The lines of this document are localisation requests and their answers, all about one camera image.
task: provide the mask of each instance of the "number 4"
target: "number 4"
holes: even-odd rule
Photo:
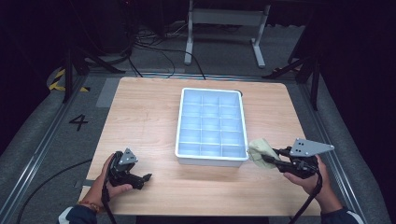
[[[81,114],[80,116],[76,117],[75,119],[72,119],[69,121],[69,123],[75,123],[78,124],[77,131],[81,129],[81,125],[84,123],[88,123],[88,121],[84,121],[85,115]]]

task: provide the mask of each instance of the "metal frame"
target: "metal frame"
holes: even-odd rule
[[[184,57],[184,64],[191,64],[193,34],[192,29],[195,23],[206,24],[232,24],[232,25],[247,25],[258,26],[259,30],[255,38],[251,38],[251,46],[256,56],[257,65],[264,68],[265,62],[260,50],[260,41],[262,40],[262,33],[264,31],[265,23],[269,15],[271,6],[266,6],[264,11],[242,11],[242,10],[221,10],[221,9],[205,9],[194,8],[193,0],[190,0],[189,7],[189,35],[187,37],[186,55]]]

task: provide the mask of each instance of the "wrist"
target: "wrist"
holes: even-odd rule
[[[100,212],[103,211],[103,207],[98,205],[97,203],[91,203],[90,201],[86,201],[86,200],[82,200],[82,201],[78,201],[79,205],[88,207],[89,209],[91,209],[95,214],[98,214]]]
[[[331,188],[323,188],[315,199],[320,205],[322,214],[327,214],[343,208],[343,205],[341,205]]]

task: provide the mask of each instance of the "sleeve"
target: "sleeve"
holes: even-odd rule
[[[97,223],[96,214],[88,207],[75,205],[66,208],[58,217],[58,224],[92,224]]]
[[[321,224],[364,224],[358,214],[345,207],[334,212],[321,214],[320,216]]]

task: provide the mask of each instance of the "hand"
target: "hand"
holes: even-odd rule
[[[343,208],[343,205],[341,205],[334,191],[332,191],[329,173],[327,172],[326,165],[323,163],[320,156],[317,155],[317,158],[318,168],[320,174],[322,175],[323,183],[320,193],[315,197],[315,199],[320,205],[322,214],[337,211]],[[283,176],[285,176],[291,183],[303,187],[304,191],[308,194],[311,194],[314,191],[314,188],[317,185],[318,181],[317,174],[310,176],[307,179],[301,179],[300,177],[292,175],[290,173],[285,173],[283,174]]]
[[[318,168],[323,178],[322,188],[323,189],[330,188],[329,174],[327,173],[326,165],[323,163],[320,156],[317,155],[317,159],[318,159]],[[314,174],[308,177],[307,179],[301,179],[300,177],[296,175],[292,175],[291,173],[284,173],[283,176],[285,176],[291,183],[303,187],[304,191],[307,194],[311,194],[318,183],[317,174]]]
[[[99,174],[99,176],[93,182],[90,190],[87,192],[85,197],[82,199],[83,202],[90,202],[90,203],[96,204],[99,207],[103,207],[102,200],[101,200],[102,199],[102,188],[103,188],[103,183],[104,183],[105,177],[106,177],[107,167],[110,164],[110,161],[112,158],[113,158],[113,154],[111,154],[110,157],[107,158],[107,160],[102,168],[102,173]],[[132,189],[132,186],[129,184],[124,184],[124,185],[113,187],[109,182],[107,182],[106,186],[108,189],[108,194],[110,196],[110,199],[125,192],[125,191]],[[81,205],[84,205],[84,206],[89,207],[92,210],[94,210],[94,208],[89,204],[82,203]]]

